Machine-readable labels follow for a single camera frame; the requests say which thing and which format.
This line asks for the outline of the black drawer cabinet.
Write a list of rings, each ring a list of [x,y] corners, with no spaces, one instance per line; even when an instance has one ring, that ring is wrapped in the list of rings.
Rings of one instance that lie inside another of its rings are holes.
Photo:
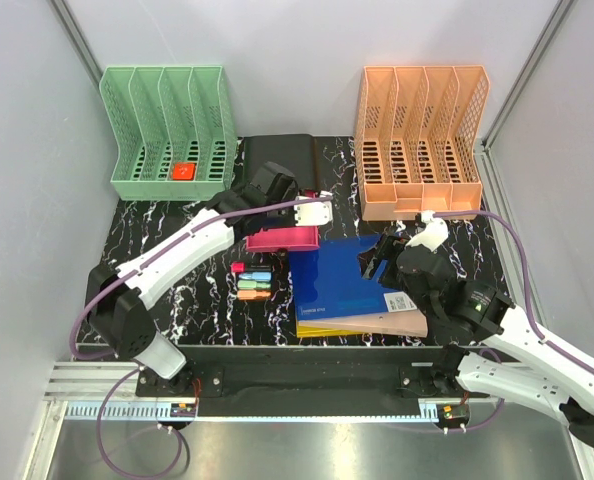
[[[289,170],[303,191],[320,190],[316,140],[309,134],[259,135],[243,142],[243,178],[250,180],[267,162]]]

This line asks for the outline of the pink top drawer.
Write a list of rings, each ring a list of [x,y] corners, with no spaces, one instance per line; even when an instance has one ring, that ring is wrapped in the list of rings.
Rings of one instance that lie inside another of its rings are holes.
[[[317,226],[265,230],[246,238],[246,250],[253,253],[312,251],[319,248]]]

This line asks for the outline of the green highlighter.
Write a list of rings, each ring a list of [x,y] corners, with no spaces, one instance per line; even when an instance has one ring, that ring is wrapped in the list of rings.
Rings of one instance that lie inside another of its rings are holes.
[[[241,279],[237,282],[239,290],[270,291],[271,283],[266,281]]]

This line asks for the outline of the orange highlighter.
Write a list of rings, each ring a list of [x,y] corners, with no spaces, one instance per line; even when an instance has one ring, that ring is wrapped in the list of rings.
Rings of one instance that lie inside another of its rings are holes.
[[[239,290],[237,292],[237,299],[240,301],[259,301],[270,297],[271,292],[268,290]]]

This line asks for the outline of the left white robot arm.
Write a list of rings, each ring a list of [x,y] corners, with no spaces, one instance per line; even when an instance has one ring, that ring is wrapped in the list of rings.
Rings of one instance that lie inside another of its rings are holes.
[[[76,323],[89,325],[107,344],[107,354],[152,370],[170,395],[185,394],[193,372],[185,366],[185,355],[159,331],[152,307],[197,266],[243,238],[295,224],[302,199],[288,170],[272,162],[263,165],[252,180],[214,195],[189,223],[146,253],[117,267],[93,268]]]

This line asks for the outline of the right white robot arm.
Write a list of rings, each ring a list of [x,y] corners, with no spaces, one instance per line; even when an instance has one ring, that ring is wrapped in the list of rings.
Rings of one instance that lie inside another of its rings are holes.
[[[431,384],[519,403],[594,448],[594,357],[532,322],[495,287],[457,277],[423,245],[383,235],[357,257],[361,275],[402,291],[424,316],[425,341],[442,349]]]

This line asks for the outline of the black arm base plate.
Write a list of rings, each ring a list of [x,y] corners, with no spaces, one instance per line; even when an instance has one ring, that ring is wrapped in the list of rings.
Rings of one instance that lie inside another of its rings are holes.
[[[189,397],[225,399],[242,391],[376,391],[404,398],[439,397],[440,391],[422,384],[393,364],[213,364],[186,368],[173,380],[157,377],[151,370],[138,375],[139,397]]]

